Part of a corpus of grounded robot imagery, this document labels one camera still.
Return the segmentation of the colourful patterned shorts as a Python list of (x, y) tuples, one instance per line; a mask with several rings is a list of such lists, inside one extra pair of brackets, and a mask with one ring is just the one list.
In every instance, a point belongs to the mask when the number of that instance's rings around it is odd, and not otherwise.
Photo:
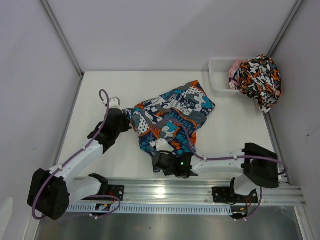
[(165, 150), (180, 157), (196, 148), (197, 130), (215, 108), (216, 104), (195, 80), (124, 112), (138, 134), (138, 145), (143, 152), (154, 157), (159, 151), (156, 144), (162, 139)]

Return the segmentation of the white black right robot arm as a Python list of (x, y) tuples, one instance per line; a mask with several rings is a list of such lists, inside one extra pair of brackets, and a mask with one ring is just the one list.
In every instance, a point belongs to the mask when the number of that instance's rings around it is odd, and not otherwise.
[(151, 143), (156, 151), (152, 166), (165, 176), (181, 179), (211, 173), (230, 173), (232, 179), (228, 196), (239, 202), (254, 189), (279, 187), (278, 156), (255, 143), (246, 143), (243, 149), (213, 156), (197, 156), (193, 152), (174, 154), (173, 148), (164, 139)]

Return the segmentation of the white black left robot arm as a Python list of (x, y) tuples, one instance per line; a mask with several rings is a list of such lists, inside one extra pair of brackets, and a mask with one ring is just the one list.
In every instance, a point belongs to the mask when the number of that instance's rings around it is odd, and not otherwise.
[(74, 179), (130, 128), (124, 110), (120, 106), (111, 107), (107, 109), (103, 121), (87, 136), (82, 148), (63, 163), (48, 170), (38, 169), (32, 176), (27, 198), (32, 217), (36, 220), (44, 217), (57, 220), (65, 214), (69, 205), (80, 200), (118, 200), (109, 191), (108, 179), (97, 173), (91, 173), (81, 181), (74, 182)]

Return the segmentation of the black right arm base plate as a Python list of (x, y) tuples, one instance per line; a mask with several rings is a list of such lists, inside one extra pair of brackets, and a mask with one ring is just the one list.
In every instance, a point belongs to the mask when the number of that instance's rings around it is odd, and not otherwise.
[(212, 198), (214, 203), (224, 203), (227, 205), (235, 205), (235, 204), (246, 204), (252, 203), (257, 204), (258, 200), (258, 193), (257, 190), (254, 189), (250, 192), (249, 195), (239, 195), (235, 194), (231, 191), (230, 187), (222, 187), (217, 186), (211, 189), (212, 191)]

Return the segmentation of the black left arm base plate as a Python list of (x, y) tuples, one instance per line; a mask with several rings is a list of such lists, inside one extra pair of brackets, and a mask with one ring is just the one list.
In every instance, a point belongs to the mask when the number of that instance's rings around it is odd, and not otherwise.
[(125, 193), (124, 185), (108, 184), (108, 185), (102, 186), (97, 195), (98, 196), (114, 196), (118, 198), (120, 201), (122, 201), (124, 198), (124, 193)]

